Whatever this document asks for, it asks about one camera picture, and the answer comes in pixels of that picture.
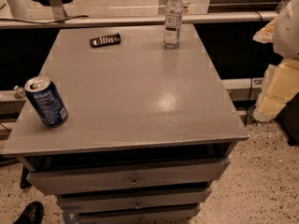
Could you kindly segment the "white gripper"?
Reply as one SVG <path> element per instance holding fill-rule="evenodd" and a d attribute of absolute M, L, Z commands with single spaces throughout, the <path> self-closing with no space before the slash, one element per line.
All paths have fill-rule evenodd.
<path fill-rule="evenodd" d="M 268 122 L 299 92 L 299 0 L 288 2 L 278 18 L 256 32 L 253 40 L 262 44 L 273 42 L 276 54 L 290 58 L 278 66 L 269 64 L 264 73 L 253 117 Z"/>

